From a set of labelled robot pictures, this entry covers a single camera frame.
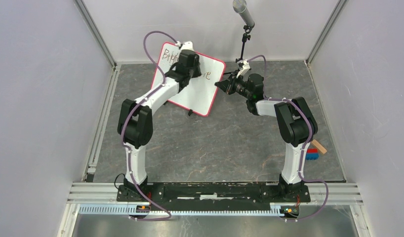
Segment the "pink framed whiteboard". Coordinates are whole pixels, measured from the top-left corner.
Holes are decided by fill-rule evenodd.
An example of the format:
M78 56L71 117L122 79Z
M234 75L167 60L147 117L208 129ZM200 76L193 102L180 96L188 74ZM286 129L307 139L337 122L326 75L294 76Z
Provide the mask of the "pink framed whiteboard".
M190 79L189 85L168 101L206 117L210 113L218 90L214 84L221 81L226 66L225 62L219 59L200 52L197 54L200 56L201 76ZM178 57L178 47L171 42L165 42L161 48L158 66L166 73L171 65L177 62Z

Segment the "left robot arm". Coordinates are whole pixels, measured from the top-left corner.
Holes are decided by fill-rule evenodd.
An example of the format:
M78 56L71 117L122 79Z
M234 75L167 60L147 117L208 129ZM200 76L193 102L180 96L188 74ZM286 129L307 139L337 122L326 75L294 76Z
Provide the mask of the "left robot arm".
M153 135L153 113L167 100L180 93L190 79L201 75L200 57L192 49L182 49L178 61L155 88L132 101L126 99L121 106L118 124L122 146L126 153L124 188L135 201L147 197L147 173L145 171L146 145Z

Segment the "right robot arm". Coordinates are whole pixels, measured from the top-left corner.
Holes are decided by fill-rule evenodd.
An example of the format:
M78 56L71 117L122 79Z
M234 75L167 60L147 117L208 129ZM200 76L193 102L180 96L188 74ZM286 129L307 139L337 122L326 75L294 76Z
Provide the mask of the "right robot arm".
M280 135L285 142L285 160L279 176L278 196L291 201L303 193L306 151L318 130L317 123L303 97L272 99L264 95L264 77L251 74L244 81L242 76L231 73L229 78L215 83L226 94L237 93L246 98L247 109L256 116L275 117Z

